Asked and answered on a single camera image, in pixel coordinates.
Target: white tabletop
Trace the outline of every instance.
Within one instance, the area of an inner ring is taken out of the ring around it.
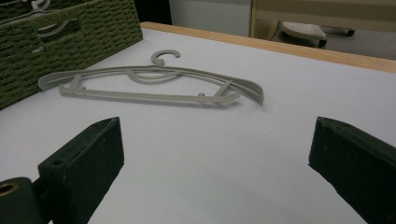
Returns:
[[[308,166],[318,116],[396,146],[395,74],[144,29],[144,40],[91,68],[166,65],[260,84],[264,104],[175,104],[63,97],[56,88],[0,111],[0,180],[37,165],[89,125],[120,117],[125,165],[90,223],[364,223]],[[206,95],[181,77],[158,85],[101,77],[92,89]]]

